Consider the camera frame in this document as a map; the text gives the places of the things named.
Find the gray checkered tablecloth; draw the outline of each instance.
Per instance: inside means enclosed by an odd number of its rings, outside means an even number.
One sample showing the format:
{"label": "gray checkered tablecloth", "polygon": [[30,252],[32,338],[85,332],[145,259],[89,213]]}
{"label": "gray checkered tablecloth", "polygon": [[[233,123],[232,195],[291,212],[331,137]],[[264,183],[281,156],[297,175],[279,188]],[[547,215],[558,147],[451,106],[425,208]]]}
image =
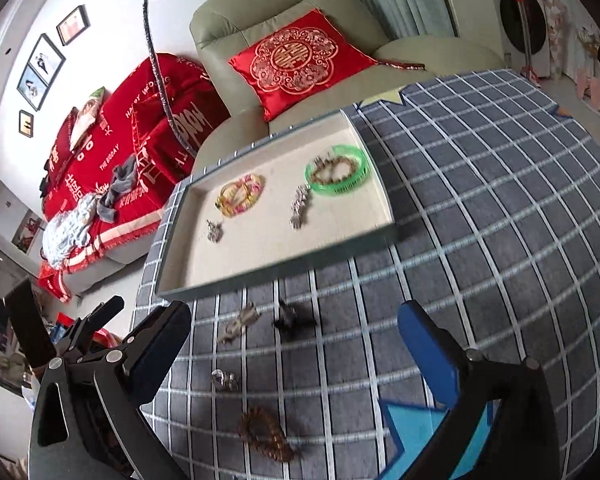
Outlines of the gray checkered tablecloth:
{"label": "gray checkered tablecloth", "polygon": [[[405,298],[492,360],[542,363],[565,477],[600,441],[600,148],[510,71],[439,78],[400,94],[403,105],[346,108],[389,191],[399,243],[190,306],[190,337],[142,411],[192,478],[378,475],[395,452],[378,397],[433,402],[396,328]],[[135,324],[165,303],[154,296],[157,267],[196,178],[166,207]],[[304,305],[315,331],[281,339],[270,323],[277,298]],[[250,301],[259,322],[218,347],[219,328]],[[240,375],[243,390],[213,390],[214,368]],[[251,406],[279,415],[298,459],[280,465],[248,450],[237,427]]]}

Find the washing machine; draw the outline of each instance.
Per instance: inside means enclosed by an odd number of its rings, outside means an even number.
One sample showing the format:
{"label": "washing machine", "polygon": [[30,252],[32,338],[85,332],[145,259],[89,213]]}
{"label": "washing machine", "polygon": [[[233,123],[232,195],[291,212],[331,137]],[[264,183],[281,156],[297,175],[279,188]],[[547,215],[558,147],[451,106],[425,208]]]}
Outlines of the washing machine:
{"label": "washing machine", "polygon": [[[544,0],[524,0],[531,35],[531,63],[540,77],[549,77],[549,38],[544,16]],[[500,21],[500,35],[507,66],[520,72],[525,65],[522,21],[515,0],[494,0]]]}

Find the tray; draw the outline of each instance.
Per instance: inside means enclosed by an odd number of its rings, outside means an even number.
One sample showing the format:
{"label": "tray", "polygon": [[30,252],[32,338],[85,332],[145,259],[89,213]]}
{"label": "tray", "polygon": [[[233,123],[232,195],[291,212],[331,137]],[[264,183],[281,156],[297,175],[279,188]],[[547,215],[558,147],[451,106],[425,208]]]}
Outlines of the tray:
{"label": "tray", "polygon": [[[370,174],[339,196],[310,194],[304,224],[289,224],[291,203],[304,184],[305,165],[336,144],[359,147]],[[264,177],[260,199],[247,212],[222,218],[215,207],[222,186],[247,173]],[[222,239],[207,238],[206,220],[222,220]],[[337,111],[273,137],[191,182],[167,231],[155,293],[192,301],[229,292],[350,256],[387,247],[396,239],[386,190],[356,127]]]}

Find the red blanket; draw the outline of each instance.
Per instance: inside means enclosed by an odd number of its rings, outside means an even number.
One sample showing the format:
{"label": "red blanket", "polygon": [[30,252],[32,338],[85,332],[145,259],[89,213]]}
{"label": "red blanket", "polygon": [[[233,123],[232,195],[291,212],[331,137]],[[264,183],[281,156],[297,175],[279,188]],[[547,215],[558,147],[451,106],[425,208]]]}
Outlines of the red blanket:
{"label": "red blanket", "polygon": [[[178,127],[197,149],[229,113],[201,66],[171,54],[158,54],[158,62]],[[43,264],[39,283],[60,300],[71,297],[63,273],[84,269],[110,249],[155,231],[174,185],[191,172],[193,158],[173,135],[156,92],[147,59],[104,103],[99,124],[75,150],[58,185],[43,201],[45,217],[51,220],[75,208],[86,193],[106,192],[112,169],[136,155],[138,184],[115,204],[115,223],[96,217],[87,247],[74,249],[60,270]]]}

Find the armrest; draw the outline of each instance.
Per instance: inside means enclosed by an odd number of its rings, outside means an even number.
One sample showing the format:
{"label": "armrest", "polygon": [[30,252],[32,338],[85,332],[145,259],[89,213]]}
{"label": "armrest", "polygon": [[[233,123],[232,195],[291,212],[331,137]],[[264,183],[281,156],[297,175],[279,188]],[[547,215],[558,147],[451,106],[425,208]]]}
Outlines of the armrest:
{"label": "armrest", "polygon": [[373,57],[424,63],[427,72],[435,75],[505,67],[504,61],[484,46],[463,38],[437,36],[412,36],[390,41],[376,50]]}
{"label": "armrest", "polygon": [[261,107],[250,108],[220,124],[200,146],[193,163],[192,173],[213,166],[218,160],[269,135],[269,125],[264,120]]}

